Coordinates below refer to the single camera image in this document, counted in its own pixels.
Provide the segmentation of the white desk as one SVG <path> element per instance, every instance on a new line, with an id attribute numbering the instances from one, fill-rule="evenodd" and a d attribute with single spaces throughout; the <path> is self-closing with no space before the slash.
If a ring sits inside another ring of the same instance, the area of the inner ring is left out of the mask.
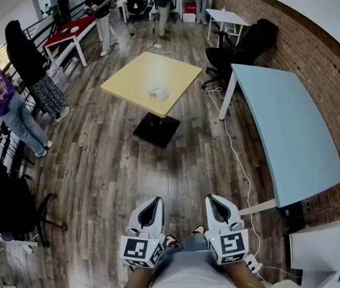
<path id="1" fill-rule="evenodd" d="M 286 238 L 286 266 L 302 271 L 302 288 L 340 288 L 340 220 Z"/>

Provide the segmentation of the person's right forearm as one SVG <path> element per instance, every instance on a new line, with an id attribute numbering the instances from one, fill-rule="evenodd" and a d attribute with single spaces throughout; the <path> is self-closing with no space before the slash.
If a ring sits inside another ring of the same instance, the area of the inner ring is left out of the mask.
<path id="1" fill-rule="evenodd" d="M 266 288 L 243 260 L 227 264 L 226 270 L 236 288 Z"/>

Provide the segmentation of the small white table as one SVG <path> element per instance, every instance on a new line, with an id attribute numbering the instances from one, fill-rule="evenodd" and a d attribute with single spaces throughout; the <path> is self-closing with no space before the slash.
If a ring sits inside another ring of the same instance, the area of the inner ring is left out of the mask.
<path id="1" fill-rule="evenodd" d="M 210 16 L 207 41 L 210 41 L 211 26 L 214 22 L 219 23 L 219 31 L 224 31 L 230 36 L 237 37 L 236 45 L 238 45 L 243 28 L 249 27 L 249 24 L 237 14 L 226 11 L 226 9 L 206 9 L 206 12 Z"/>

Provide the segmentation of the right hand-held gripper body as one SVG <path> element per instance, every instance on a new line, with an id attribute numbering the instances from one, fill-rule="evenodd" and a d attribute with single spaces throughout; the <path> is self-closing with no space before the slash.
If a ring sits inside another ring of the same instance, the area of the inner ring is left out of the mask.
<path id="1" fill-rule="evenodd" d="M 241 222 L 215 231 L 208 230 L 205 238 L 218 265 L 242 261 L 249 252 L 248 231 Z"/>

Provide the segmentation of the white storage box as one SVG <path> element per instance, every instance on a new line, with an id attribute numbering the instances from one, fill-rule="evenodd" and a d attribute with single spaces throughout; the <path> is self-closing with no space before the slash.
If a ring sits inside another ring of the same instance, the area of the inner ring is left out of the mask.
<path id="1" fill-rule="evenodd" d="M 52 79 L 53 83 L 59 87 L 62 88 L 65 82 L 67 81 L 67 78 L 64 74 L 64 70 L 62 67 L 53 68 L 47 70 L 47 74 Z"/>

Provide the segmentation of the person's left forearm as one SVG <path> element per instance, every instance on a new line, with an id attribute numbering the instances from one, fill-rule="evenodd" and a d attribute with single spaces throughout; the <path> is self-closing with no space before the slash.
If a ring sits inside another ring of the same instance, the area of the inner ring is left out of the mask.
<path id="1" fill-rule="evenodd" d="M 125 288 L 151 288 L 155 281 L 157 269 L 136 267 Z"/>

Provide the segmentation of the light blue table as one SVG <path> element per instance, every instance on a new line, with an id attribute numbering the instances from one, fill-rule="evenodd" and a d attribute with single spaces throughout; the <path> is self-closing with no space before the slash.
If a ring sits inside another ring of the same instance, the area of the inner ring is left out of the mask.
<path id="1" fill-rule="evenodd" d="M 263 144 L 274 199 L 240 215 L 285 207 L 340 184 L 340 157 L 333 137 L 295 73 L 232 64 L 219 119 L 240 86 Z"/>

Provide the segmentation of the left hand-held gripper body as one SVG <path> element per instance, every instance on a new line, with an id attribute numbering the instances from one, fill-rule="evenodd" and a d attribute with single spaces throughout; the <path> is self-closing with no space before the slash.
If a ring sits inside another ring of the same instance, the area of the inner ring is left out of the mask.
<path id="1" fill-rule="evenodd" d="M 130 220 L 127 232 L 121 237 L 120 258 L 132 267 L 154 268 L 165 250 L 163 218 L 143 226 L 137 219 Z"/>

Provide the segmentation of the person's left shoe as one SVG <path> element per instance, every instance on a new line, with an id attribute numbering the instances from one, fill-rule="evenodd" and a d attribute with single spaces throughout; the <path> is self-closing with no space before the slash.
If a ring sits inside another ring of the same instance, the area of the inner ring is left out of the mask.
<path id="1" fill-rule="evenodd" d="M 166 248 L 180 248 L 180 243 L 173 234 L 165 236 L 164 245 Z"/>

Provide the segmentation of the black table base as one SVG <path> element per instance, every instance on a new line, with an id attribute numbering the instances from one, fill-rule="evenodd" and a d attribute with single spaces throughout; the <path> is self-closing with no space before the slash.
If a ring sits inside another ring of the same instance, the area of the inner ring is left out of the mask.
<path id="1" fill-rule="evenodd" d="M 161 118 L 147 113 L 133 134 L 158 147 L 166 148 L 179 125 L 180 121 L 170 116 Z"/>

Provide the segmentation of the black office chair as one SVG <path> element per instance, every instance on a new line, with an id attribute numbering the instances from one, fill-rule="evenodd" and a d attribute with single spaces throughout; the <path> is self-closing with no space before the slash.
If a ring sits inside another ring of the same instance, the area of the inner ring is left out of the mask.
<path id="1" fill-rule="evenodd" d="M 202 88 L 205 89 L 209 83 L 220 80 L 228 83 L 232 74 L 232 64 L 253 66 L 261 54 L 275 46 L 278 30 L 274 23 L 260 19 L 250 26 L 237 45 L 230 43 L 228 47 L 223 46 L 228 33 L 216 31 L 215 34 L 219 36 L 219 47 L 208 47 L 205 50 L 207 60 L 211 64 L 205 72 L 213 72 L 216 76 L 204 82 Z"/>
<path id="2" fill-rule="evenodd" d="M 148 0 L 126 0 L 127 15 L 145 16 L 150 13 L 151 8 Z"/>

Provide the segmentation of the person's blue jeans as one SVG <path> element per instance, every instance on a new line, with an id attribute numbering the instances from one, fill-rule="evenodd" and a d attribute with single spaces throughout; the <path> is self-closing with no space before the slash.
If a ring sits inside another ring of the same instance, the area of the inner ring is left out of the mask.
<path id="1" fill-rule="evenodd" d="M 203 234 L 189 235 L 180 243 L 180 248 L 165 248 L 164 254 L 172 255 L 180 251 L 207 251 L 207 241 Z"/>

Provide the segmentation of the red table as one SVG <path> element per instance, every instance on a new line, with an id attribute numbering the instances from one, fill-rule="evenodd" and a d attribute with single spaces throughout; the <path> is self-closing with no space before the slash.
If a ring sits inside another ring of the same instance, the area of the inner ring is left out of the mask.
<path id="1" fill-rule="evenodd" d="M 61 58 L 62 60 L 70 53 L 71 50 L 74 48 L 77 50 L 79 55 L 79 59 L 83 65 L 83 67 L 87 66 L 87 62 L 83 55 L 82 48 L 80 46 L 80 41 L 83 39 L 84 36 L 87 35 L 90 30 L 93 29 L 96 25 L 96 18 L 95 16 L 87 16 L 81 19 L 77 19 L 66 24 L 63 28 L 61 28 L 56 34 L 54 34 L 48 41 L 45 42 L 43 45 L 44 51 L 47 53 L 53 67 L 57 68 L 61 65 L 61 62 L 58 62 L 58 58 L 55 58 L 53 55 L 51 48 L 59 46 L 61 43 L 66 41 L 70 41 L 70 44 L 64 49 L 64 52 L 67 52 Z"/>

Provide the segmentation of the yellow square table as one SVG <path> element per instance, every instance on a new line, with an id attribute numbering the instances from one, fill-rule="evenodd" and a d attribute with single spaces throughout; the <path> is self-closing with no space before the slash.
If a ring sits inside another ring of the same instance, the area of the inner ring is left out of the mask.
<path id="1" fill-rule="evenodd" d="M 108 78 L 101 85 L 101 89 L 165 118 L 200 72 L 201 68 L 194 65 L 144 52 Z M 156 96 L 149 92 L 153 84 L 167 89 L 168 96 L 157 100 Z"/>

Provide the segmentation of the person's grey shirt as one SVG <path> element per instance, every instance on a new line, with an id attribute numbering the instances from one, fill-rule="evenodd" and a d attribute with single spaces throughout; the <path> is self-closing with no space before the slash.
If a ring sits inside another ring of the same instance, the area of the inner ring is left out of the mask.
<path id="1" fill-rule="evenodd" d="M 179 251 L 161 259 L 150 288 L 235 288 L 208 251 Z"/>

